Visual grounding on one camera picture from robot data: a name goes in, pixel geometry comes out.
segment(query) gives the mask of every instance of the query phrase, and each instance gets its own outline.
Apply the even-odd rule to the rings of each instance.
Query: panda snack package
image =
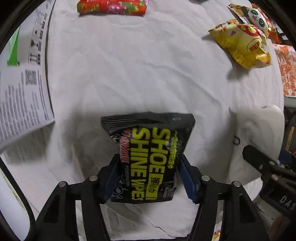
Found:
[[[87,13],[111,13],[144,16],[149,0],[80,0],[77,4],[77,12]]]
[[[101,118],[119,144],[122,177],[111,201],[163,202],[173,198],[177,163],[195,124],[192,114],[135,113]]]
[[[209,33],[244,68],[271,65],[266,36],[255,25],[238,24],[236,19],[231,19],[209,30]]]
[[[252,4],[252,7],[229,4],[228,8],[231,11],[231,13],[235,16],[235,18],[239,21],[239,23],[253,24],[274,43],[281,43],[275,27],[268,19],[266,14],[256,4]]]

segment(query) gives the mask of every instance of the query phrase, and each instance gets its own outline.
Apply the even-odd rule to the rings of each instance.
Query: black plastic wrapper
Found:
[[[176,189],[176,164],[195,124],[193,115],[113,115],[102,117],[101,124],[120,148],[123,174],[111,201],[138,204],[171,200]]]

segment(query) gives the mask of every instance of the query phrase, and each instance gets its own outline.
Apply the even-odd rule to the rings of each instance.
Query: panda face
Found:
[[[263,15],[257,9],[251,9],[248,12],[251,24],[254,24],[257,28],[262,31],[268,30],[267,22]]]

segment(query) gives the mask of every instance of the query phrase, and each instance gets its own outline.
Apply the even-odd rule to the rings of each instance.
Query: barcode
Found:
[[[37,85],[36,70],[26,69],[25,75],[26,75],[26,85]]]

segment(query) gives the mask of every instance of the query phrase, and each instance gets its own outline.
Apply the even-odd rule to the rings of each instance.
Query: green triangle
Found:
[[[18,37],[20,33],[20,27],[15,31],[15,33],[12,35],[12,37],[9,40],[10,44],[10,57],[7,61],[8,66],[18,66],[18,60],[17,60],[17,43],[18,43]]]

